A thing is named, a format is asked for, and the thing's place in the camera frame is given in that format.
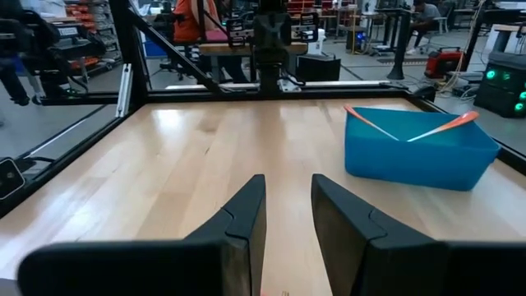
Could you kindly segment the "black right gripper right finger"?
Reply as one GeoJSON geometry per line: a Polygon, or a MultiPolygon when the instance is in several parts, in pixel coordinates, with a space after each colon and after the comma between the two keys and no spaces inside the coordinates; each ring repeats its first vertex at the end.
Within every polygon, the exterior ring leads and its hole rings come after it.
{"type": "Polygon", "coordinates": [[[435,240],[323,174],[311,206],[334,295],[525,294],[524,243],[435,240]]]}

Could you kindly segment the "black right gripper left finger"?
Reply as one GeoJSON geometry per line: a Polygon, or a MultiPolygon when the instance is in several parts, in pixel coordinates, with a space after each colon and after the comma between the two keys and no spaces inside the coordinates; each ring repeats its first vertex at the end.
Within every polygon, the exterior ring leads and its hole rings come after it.
{"type": "Polygon", "coordinates": [[[55,243],[18,268],[24,295],[258,295],[265,177],[249,179],[183,239],[55,243]]]}

